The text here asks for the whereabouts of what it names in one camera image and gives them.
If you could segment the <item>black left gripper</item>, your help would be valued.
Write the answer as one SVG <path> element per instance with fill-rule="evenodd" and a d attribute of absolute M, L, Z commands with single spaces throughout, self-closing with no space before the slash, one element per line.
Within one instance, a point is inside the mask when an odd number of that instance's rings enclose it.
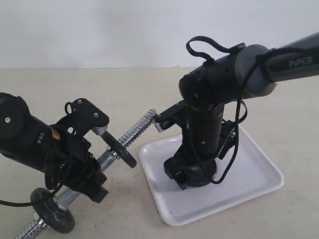
<path fill-rule="evenodd" d="M 59 140 L 54 138 L 49 145 L 49 189 L 63 185 L 93 202 L 103 201 L 109 193 L 103 187 L 107 177 L 89 152 L 91 144 L 67 134 Z"/>

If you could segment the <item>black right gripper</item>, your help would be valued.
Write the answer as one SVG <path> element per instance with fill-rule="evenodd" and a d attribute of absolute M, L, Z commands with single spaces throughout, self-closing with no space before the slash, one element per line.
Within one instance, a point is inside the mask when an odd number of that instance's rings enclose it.
<path fill-rule="evenodd" d="M 233 155 L 222 173 L 221 179 L 224 179 L 232 166 L 237 155 L 237 125 L 232 121 L 225 121 L 221 124 L 221 133 L 217 137 L 217 148 L 211 154 L 204 155 L 195 149 L 195 143 L 190 140 L 190 135 L 182 129 L 182 145 L 179 147 L 173 157 L 167 159 L 163 166 L 164 172 L 170 179 L 174 179 L 177 185 L 186 190 L 194 186 L 194 171 L 184 169 L 200 165 L 209 160 L 222 160 L 231 148 L 234 148 Z"/>

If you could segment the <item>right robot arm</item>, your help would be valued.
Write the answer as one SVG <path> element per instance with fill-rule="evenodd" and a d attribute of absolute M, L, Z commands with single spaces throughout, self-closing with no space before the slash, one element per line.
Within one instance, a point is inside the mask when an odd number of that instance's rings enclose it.
<path fill-rule="evenodd" d="M 181 101 L 156 119 L 161 130 L 181 128 L 181 146 L 163 164 L 166 175 L 181 189 L 217 185 L 225 179 L 239 149 L 239 125 L 246 118 L 240 109 L 246 99 L 269 95 L 279 82 L 319 73 L 317 33 L 272 49 L 244 43 L 226 48 L 206 36 L 192 41 L 208 43 L 224 56 L 215 59 L 187 43 L 187 51 L 204 62 L 180 79 Z M 216 160 L 229 150 L 232 157 L 216 179 Z"/>

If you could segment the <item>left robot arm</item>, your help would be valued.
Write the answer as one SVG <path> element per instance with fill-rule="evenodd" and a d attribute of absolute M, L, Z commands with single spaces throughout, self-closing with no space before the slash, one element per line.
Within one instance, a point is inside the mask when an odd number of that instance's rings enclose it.
<path fill-rule="evenodd" d="M 101 202 L 108 191 L 107 177 L 90 153 L 89 131 L 106 132 L 109 117 L 85 98 L 67 102 L 58 122 L 48 125 L 33 116 L 23 98 L 0 95 L 0 153 L 44 174 L 47 190 L 65 185 Z"/>

